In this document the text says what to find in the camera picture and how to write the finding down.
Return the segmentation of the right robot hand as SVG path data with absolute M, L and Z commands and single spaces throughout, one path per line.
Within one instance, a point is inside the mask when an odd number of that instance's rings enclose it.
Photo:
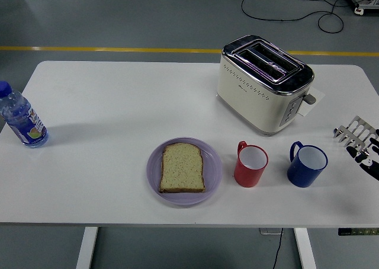
M 368 151 L 368 148 L 371 146 L 372 151 L 378 153 L 378 140 L 371 137 L 369 141 L 369 145 L 367 146 L 363 143 L 363 148 L 360 150 L 353 146 L 347 146 L 346 150 L 350 156 L 354 158 L 354 161 L 358 163 L 367 174 L 378 180 L 378 162 L 370 157 L 370 153 Z

